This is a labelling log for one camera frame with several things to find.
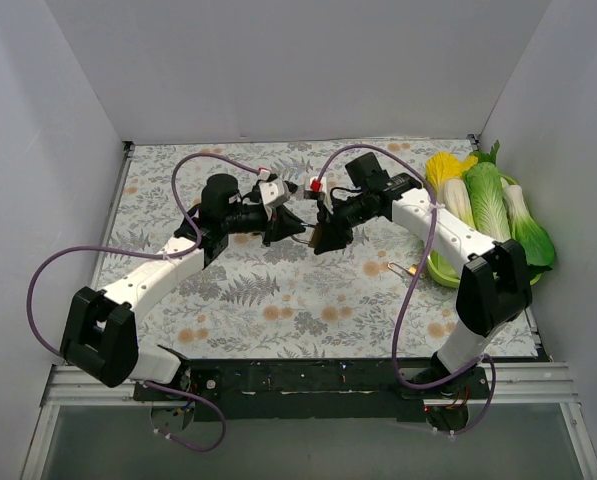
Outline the large brass padlock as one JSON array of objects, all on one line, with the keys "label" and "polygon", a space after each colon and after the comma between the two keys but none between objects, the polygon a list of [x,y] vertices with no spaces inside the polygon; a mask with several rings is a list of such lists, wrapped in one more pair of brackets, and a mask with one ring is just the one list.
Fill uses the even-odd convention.
[{"label": "large brass padlock", "polygon": [[292,235],[294,242],[305,245],[310,249],[315,249],[322,237],[322,227],[319,224],[305,224],[306,231],[303,236]]}]

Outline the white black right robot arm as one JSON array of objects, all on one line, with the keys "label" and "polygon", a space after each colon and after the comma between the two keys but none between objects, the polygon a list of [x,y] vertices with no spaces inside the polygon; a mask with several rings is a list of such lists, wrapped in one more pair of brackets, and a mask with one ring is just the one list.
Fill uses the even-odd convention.
[{"label": "white black right robot arm", "polygon": [[342,250],[351,243],[355,227],[383,217],[450,263],[460,279],[459,320],[427,369],[411,380],[403,375],[397,379],[411,390],[433,389],[442,397],[453,397],[466,386],[466,373],[486,359],[493,338],[532,302],[524,249],[514,240],[500,242],[480,233],[454,216],[412,167],[392,176],[369,152],[345,169],[357,189],[345,200],[333,199],[323,175],[305,184],[305,197],[318,206],[310,246],[315,254]]}]

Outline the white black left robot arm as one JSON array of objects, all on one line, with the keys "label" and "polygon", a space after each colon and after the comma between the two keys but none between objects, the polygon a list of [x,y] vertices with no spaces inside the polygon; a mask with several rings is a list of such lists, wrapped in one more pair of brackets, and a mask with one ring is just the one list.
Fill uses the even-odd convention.
[{"label": "white black left robot arm", "polygon": [[287,207],[297,187],[275,175],[241,194],[228,174],[212,175],[201,201],[154,258],[100,290],[84,287],[73,297],[60,354],[108,387],[126,380],[152,381],[171,400],[191,386],[182,357],[138,338],[137,326],[182,281],[208,267],[233,234],[255,233],[264,245],[304,232]]}]

